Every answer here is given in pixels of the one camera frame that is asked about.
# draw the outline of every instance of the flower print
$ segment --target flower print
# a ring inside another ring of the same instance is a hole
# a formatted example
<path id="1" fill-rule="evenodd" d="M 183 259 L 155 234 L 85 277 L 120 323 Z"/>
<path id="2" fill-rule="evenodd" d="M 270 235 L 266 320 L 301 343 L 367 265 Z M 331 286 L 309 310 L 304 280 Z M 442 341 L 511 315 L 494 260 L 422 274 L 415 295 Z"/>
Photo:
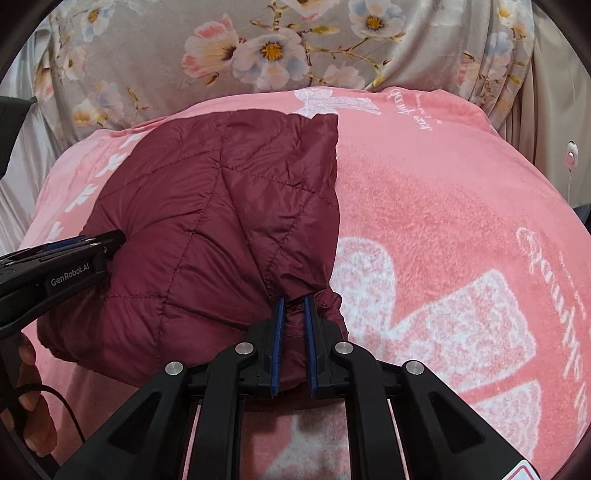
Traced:
<path id="1" fill-rule="evenodd" d="M 86 54 L 88 50 L 84 45 L 71 48 L 66 53 L 63 65 L 63 74 L 73 82 L 82 80 L 86 75 Z"/>
<path id="2" fill-rule="evenodd" d="M 402 31 L 406 16 L 390 0 L 349 0 L 349 19 L 359 38 L 383 40 Z"/>
<path id="3" fill-rule="evenodd" d="M 45 102 L 53 97 L 53 80 L 51 78 L 51 64 L 48 51 L 43 54 L 37 67 L 33 81 L 33 91 L 35 97 L 40 102 Z"/>
<path id="4" fill-rule="evenodd" d="M 113 0 L 100 0 L 82 15 L 82 38 L 90 42 L 95 36 L 103 33 L 109 26 L 109 20 L 115 12 Z"/>
<path id="5" fill-rule="evenodd" d="M 492 33 L 488 38 L 486 55 L 507 55 L 513 52 L 513 38 L 505 31 Z"/>
<path id="6" fill-rule="evenodd" d="M 66 18 L 70 10 L 72 10 L 77 3 L 78 0 L 63 0 L 63 2 L 57 7 L 57 10 L 62 17 Z"/>
<path id="7" fill-rule="evenodd" d="M 310 70 L 300 36 L 289 28 L 238 45 L 234 75 L 257 90 L 278 90 L 291 80 L 302 80 Z"/>
<path id="8" fill-rule="evenodd" d="M 371 88 L 377 88 L 383 84 L 383 82 L 388 78 L 388 75 L 383 70 L 379 70 L 376 72 L 375 78 L 371 82 Z"/>
<path id="9" fill-rule="evenodd" d="M 462 60 L 457 72 L 457 95 L 463 99 L 470 98 L 474 85 L 478 81 L 480 75 L 480 67 L 482 61 L 470 55 L 468 52 L 462 54 Z"/>
<path id="10" fill-rule="evenodd" d="M 160 0 L 122 0 L 122 2 L 127 4 L 138 15 L 145 15 L 147 13 L 146 2 L 155 4 L 160 2 Z"/>
<path id="11" fill-rule="evenodd" d="M 365 87 L 365 79 L 359 75 L 359 71 L 354 67 L 343 65 L 338 68 L 331 64 L 326 69 L 322 77 L 322 83 L 332 87 L 351 88 L 361 90 Z"/>
<path id="12" fill-rule="evenodd" d="M 76 105 L 72 111 L 72 120 L 78 128 L 91 127 L 106 120 L 104 112 L 99 112 L 87 98 Z"/>
<path id="13" fill-rule="evenodd" d="M 187 75 L 201 78 L 218 73 L 231 64 L 240 40 L 226 14 L 221 22 L 207 22 L 195 29 L 185 42 L 182 67 Z"/>
<path id="14" fill-rule="evenodd" d="M 123 101 L 116 83 L 107 83 L 101 80 L 96 84 L 93 100 L 109 119 L 117 120 L 123 117 Z"/>
<path id="15" fill-rule="evenodd" d="M 513 28 L 519 17 L 519 3 L 515 0 L 500 0 L 499 21 L 501 25 Z"/>
<path id="16" fill-rule="evenodd" d="M 488 71 L 488 79 L 493 81 L 504 80 L 514 50 L 513 38 L 505 31 L 493 33 L 489 37 L 486 47 L 486 56 L 492 61 Z"/>
<path id="17" fill-rule="evenodd" d="M 431 18 L 432 27 L 457 27 L 462 25 L 467 0 L 435 0 Z"/>
<path id="18" fill-rule="evenodd" d="M 306 21 L 316 20 L 333 8 L 340 0 L 281 0 L 298 12 Z"/>

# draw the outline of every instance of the pink blanket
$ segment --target pink blanket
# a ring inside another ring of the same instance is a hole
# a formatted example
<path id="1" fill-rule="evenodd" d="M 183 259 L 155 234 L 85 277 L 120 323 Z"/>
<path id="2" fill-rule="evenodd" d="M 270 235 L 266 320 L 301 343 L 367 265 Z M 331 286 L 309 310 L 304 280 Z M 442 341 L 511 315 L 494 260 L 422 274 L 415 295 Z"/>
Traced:
<path id="1" fill-rule="evenodd" d="M 107 178 L 160 123 L 247 108 L 338 113 L 331 286 L 352 341 L 388 362 L 425 362 L 550 479 L 589 425 L 591 237 L 482 111 L 448 93 L 243 95 L 97 131 L 56 163 L 22 246 L 77 235 Z M 38 357 L 86 434 L 133 392 L 47 352 Z M 54 454 L 64 461 L 75 432 L 48 400 L 60 435 Z M 341 406 L 250 413 L 245 422 L 243 478 L 349 477 Z"/>

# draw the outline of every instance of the human hand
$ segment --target human hand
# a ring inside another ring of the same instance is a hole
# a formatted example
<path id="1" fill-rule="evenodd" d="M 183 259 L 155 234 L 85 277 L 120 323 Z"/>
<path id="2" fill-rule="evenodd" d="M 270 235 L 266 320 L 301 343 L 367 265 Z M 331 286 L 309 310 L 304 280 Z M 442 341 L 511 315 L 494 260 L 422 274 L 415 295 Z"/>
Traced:
<path id="1" fill-rule="evenodd" d="M 41 383 L 41 375 L 35 366 L 37 359 L 35 347 L 24 334 L 21 334 L 18 353 L 22 364 L 17 387 Z M 25 443 L 38 456 L 48 455 L 57 445 L 57 430 L 49 413 L 47 401 L 41 392 L 26 393 L 19 400 L 27 410 L 27 423 L 23 433 Z M 0 418 L 8 430 L 14 428 L 14 420 L 8 410 L 4 410 Z"/>

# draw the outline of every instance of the metal screw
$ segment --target metal screw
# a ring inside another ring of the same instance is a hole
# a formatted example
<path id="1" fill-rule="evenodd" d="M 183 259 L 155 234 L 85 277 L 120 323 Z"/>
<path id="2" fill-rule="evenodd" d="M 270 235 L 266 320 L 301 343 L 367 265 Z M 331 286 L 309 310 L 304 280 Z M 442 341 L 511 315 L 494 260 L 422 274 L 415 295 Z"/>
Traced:
<path id="1" fill-rule="evenodd" d="M 95 242 L 93 244 L 90 244 L 91 247 L 98 247 L 99 245 L 102 245 L 100 242 Z M 103 246 L 103 252 L 107 253 L 107 247 Z"/>
<path id="2" fill-rule="evenodd" d="M 183 364 L 181 362 L 170 362 L 164 370 L 168 375 L 178 375 L 183 371 Z"/>
<path id="3" fill-rule="evenodd" d="M 335 345 L 335 350 L 341 355 L 348 355 L 353 351 L 353 345 L 349 342 L 339 342 Z"/>
<path id="4" fill-rule="evenodd" d="M 236 353 L 238 355 L 249 355 L 254 351 L 254 346 L 248 342 L 242 342 L 236 345 Z"/>
<path id="5" fill-rule="evenodd" d="M 411 375 L 420 375 L 425 371 L 425 366 L 421 362 L 411 360 L 407 363 L 407 372 Z"/>

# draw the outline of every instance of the yellow flower center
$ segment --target yellow flower center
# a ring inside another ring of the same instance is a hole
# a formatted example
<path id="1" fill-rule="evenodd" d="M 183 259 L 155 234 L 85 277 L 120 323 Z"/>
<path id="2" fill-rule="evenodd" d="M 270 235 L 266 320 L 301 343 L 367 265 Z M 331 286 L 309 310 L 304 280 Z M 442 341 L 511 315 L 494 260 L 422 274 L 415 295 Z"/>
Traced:
<path id="1" fill-rule="evenodd" d="M 511 12 L 509 12 L 506 8 L 499 7 L 499 17 L 509 18 L 511 16 Z"/>
<path id="2" fill-rule="evenodd" d="M 261 55 L 269 61 L 281 60 L 283 51 L 277 42 L 269 42 L 261 49 Z"/>
<path id="3" fill-rule="evenodd" d="M 100 10 L 97 8 L 95 8 L 94 10 L 91 10 L 90 13 L 88 14 L 88 21 L 90 23 L 96 22 L 96 19 L 99 18 L 99 13 L 100 13 Z"/>
<path id="4" fill-rule="evenodd" d="M 384 22 L 380 17 L 370 15 L 365 19 L 365 26 L 370 30 L 381 30 L 384 27 Z"/>
<path id="5" fill-rule="evenodd" d="M 84 110 L 78 110 L 78 111 L 74 112 L 74 114 L 72 115 L 72 118 L 76 122 L 82 122 L 82 123 L 89 122 L 90 121 L 90 113 L 85 112 Z"/>

